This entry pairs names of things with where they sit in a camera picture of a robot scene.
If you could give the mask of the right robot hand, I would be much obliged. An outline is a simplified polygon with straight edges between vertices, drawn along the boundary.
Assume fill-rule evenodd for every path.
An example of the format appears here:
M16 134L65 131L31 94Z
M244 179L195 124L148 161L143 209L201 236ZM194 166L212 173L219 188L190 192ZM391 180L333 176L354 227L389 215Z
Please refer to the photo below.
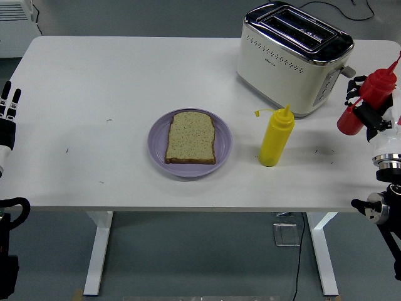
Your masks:
M372 119L375 122L382 119L383 130L373 128L373 122L368 121L367 141L372 145L373 157L388 154L400 154L400 89L396 87L386 101L375 111Z

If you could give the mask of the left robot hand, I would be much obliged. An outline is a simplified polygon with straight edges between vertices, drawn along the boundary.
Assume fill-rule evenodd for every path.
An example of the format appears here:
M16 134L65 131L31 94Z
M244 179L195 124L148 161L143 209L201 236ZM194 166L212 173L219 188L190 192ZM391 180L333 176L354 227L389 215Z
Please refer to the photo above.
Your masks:
M21 90L15 89L12 100L7 106L9 93L12 83L7 81L1 93L1 176L4 174L5 160L14 149L16 136L16 123L14 119L17 115L17 107L21 97Z

